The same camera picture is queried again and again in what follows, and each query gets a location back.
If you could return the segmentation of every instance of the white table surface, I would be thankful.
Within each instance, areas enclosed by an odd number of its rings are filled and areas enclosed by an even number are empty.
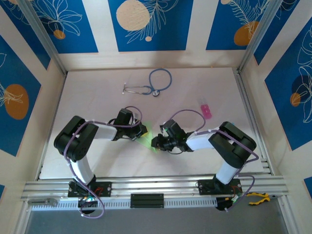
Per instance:
[[[172,85],[158,97],[122,94],[123,85],[149,85],[148,75],[153,69],[98,70],[69,72],[60,100],[57,116],[44,159],[40,178],[71,178],[64,158],[53,141],[68,121],[82,118],[109,121],[117,117],[123,107],[134,105],[143,112],[143,123],[152,123],[152,133],[160,133],[159,125],[178,110],[200,112],[197,99],[204,97],[212,113],[204,130],[229,121],[253,139],[251,126],[242,103],[232,68],[169,69]],[[153,85],[162,88],[169,82],[164,71],[153,74]],[[202,124],[195,113],[183,112],[174,120],[185,131],[194,131]],[[87,154],[91,169],[97,177],[110,176],[176,176],[216,173],[223,163],[214,149],[171,155],[154,153],[147,147],[129,140],[107,141],[95,139]],[[247,164],[242,172],[262,172],[261,161]]]

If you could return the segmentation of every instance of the stethoscope chest piece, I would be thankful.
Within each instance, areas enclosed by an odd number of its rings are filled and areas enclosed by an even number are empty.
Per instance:
[[[159,91],[159,90],[154,90],[154,91],[152,92],[152,95],[153,95],[154,97],[157,97],[159,94],[160,94],[160,91]]]

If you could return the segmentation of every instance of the yellow pliers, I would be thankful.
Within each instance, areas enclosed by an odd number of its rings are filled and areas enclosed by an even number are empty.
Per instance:
[[[282,195],[269,195],[267,193],[264,193],[264,194],[259,194],[259,193],[248,193],[247,196],[260,196],[260,197],[263,197],[263,199],[261,199],[260,201],[257,201],[257,202],[249,202],[249,205],[251,206],[257,206],[263,202],[268,202],[268,201],[271,201],[271,199],[275,199],[275,198],[279,198],[281,197]]]

